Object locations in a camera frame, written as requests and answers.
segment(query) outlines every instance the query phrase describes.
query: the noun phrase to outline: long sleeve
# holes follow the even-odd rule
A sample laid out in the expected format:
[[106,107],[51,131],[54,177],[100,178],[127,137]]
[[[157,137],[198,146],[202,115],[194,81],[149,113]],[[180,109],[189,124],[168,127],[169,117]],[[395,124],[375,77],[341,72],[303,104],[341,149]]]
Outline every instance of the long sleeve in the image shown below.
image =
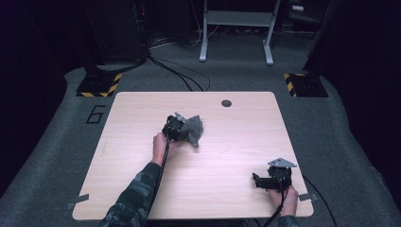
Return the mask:
[[280,227],[298,227],[298,221],[294,216],[281,216],[278,219],[278,226]]
[[99,227],[145,226],[161,168],[148,163],[110,207]]

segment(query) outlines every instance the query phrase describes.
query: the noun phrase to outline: table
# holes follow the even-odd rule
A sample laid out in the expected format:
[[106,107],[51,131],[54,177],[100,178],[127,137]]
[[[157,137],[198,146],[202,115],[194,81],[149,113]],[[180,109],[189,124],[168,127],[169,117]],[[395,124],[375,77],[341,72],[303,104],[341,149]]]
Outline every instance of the table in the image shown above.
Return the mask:
[[[221,102],[230,100],[231,107]],[[265,218],[275,209],[256,188],[252,173],[268,177],[268,162],[279,157],[298,165],[275,96],[270,92],[118,93],[100,136],[74,219],[102,219],[119,194],[151,159],[152,137],[178,112],[199,115],[200,147],[181,143],[166,162],[149,219]],[[294,187],[306,193],[299,167]],[[297,216],[312,215],[299,201]]]
[[273,12],[245,12],[245,11],[220,11],[208,10],[207,0],[204,0],[203,7],[203,40],[200,49],[200,61],[206,61],[208,25],[226,26],[266,26],[269,28],[267,37],[263,40],[266,64],[273,65],[273,58],[270,50],[271,34],[274,29],[277,11],[281,0],[275,0]]

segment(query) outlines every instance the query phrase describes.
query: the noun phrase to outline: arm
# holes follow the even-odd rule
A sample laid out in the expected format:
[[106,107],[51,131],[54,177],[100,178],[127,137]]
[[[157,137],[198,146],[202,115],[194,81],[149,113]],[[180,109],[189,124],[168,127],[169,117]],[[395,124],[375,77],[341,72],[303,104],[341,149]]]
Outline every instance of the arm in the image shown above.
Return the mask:
[[[277,208],[281,204],[281,193],[275,190],[267,190],[271,196],[274,207]],[[297,212],[298,192],[291,185],[288,188],[286,199],[284,200],[283,209],[280,212],[278,225],[280,227],[298,227],[298,221],[295,218]]]
[[[170,151],[177,147],[170,143]],[[153,158],[132,180],[99,223],[107,226],[145,226],[148,220],[155,187],[166,150],[166,137],[159,133],[153,137]]]

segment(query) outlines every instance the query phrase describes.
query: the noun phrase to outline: hand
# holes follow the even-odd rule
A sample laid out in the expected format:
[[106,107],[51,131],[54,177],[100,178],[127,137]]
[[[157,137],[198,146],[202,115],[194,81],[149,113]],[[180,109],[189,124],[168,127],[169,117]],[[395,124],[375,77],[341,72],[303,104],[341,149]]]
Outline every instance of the hand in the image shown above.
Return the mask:
[[[165,135],[159,132],[153,137],[153,158],[151,162],[162,166],[163,158],[165,157],[167,139]],[[180,144],[180,142],[171,141],[168,149],[168,156],[174,149]]]
[[[271,196],[271,200],[273,201],[274,207],[277,207],[281,204],[281,192],[277,192],[276,190],[267,190]],[[298,203],[298,192],[291,185],[287,191],[284,192],[284,196],[287,193],[287,197],[283,203],[283,209],[280,212],[281,216],[295,216],[297,212],[297,203]]]

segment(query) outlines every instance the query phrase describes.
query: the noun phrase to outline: gray carpet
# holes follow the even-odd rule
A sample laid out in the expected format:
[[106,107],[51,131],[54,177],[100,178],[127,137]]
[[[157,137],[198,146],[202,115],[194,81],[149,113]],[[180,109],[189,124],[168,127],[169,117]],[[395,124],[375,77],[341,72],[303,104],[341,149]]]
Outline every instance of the gray carpet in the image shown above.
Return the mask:
[[[209,91],[275,93],[301,170],[322,192],[338,225],[399,226],[400,212],[349,131],[336,89],[322,79],[329,98],[291,97],[288,93],[283,74],[303,72],[310,38],[280,35],[272,50],[274,66],[265,63],[262,39],[240,35],[211,41],[207,62],[199,62],[201,44],[192,48],[165,45],[152,48],[151,54],[202,72],[211,80]],[[166,64],[206,88],[204,76]],[[96,226],[96,221],[73,220],[72,210],[65,209],[78,196],[114,99],[76,97],[84,75],[83,69],[65,75],[68,90],[63,103],[0,200],[0,226]],[[116,92],[123,91],[188,90],[178,77],[147,61],[123,74]],[[104,112],[100,123],[85,124],[95,105],[106,106],[98,109]],[[315,193],[308,183],[306,186]],[[314,201],[313,206],[311,217],[299,218],[301,226],[333,226],[323,201]],[[252,208],[244,204],[244,209]]]

